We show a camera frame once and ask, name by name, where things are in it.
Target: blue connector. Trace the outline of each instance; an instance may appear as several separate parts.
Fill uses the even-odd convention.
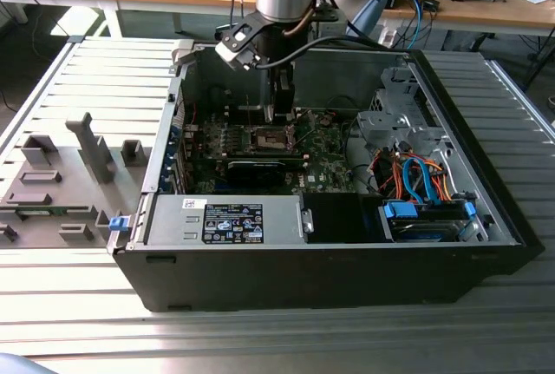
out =
[[[110,231],[129,231],[131,229],[131,216],[115,216],[108,224]]]
[[[468,213],[468,218],[473,218],[476,216],[476,208],[470,202],[465,203],[465,211]]]
[[[418,218],[416,206],[410,202],[389,202],[383,207],[386,218]]]

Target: barcode label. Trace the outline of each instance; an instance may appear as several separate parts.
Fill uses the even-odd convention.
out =
[[[206,199],[183,199],[183,209],[204,209],[206,206]]]

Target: blue cable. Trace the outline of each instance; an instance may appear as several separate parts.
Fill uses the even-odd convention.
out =
[[[422,22],[422,9],[420,8],[420,4],[418,3],[418,0],[413,0],[413,1],[416,5],[416,13],[418,14],[418,24],[416,24],[415,35],[413,36],[413,39],[410,42],[410,44],[408,45],[407,49],[410,49],[411,47],[413,47],[413,44],[415,44],[416,37],[418,37],[418,34],[420,33],[420,26],[421,26],[421,22]]]
[[[405,164],[403,164],[402,166],[402,184],[407,189],[407,192],[409,192],[411,196],[413,196],[418,201],[418,203],[424,203],[424,200],[417,192],[413,190],[413,188],[410,186],[410,181],[408,181],[408,170],[410,169],[410,163],[412,163],[413,161],[418,162],[420,168],[422,169],[422,179],[424,180],[426,195],[434,205],[441,204],[441,201],[438,199],[437,195],[435,194],[434,188],[432,187],[432,180],[430,178],[430,173],[428,171],[428,168],[426,167],[426,164],[424,164],[424,161],[416,159],[414,157],[411,157],[410,159],[405,161]]]

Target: motherboard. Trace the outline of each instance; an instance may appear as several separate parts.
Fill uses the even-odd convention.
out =
[[[343,154],[345,120],[298,110],[286,125],[259,112],[210,115],[184,126],[180,156],[188,194],[354,192]]]

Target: power supply label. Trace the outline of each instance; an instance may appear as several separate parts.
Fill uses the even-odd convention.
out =
[[[206,205],[205,244],[263,244],[262,205]]]

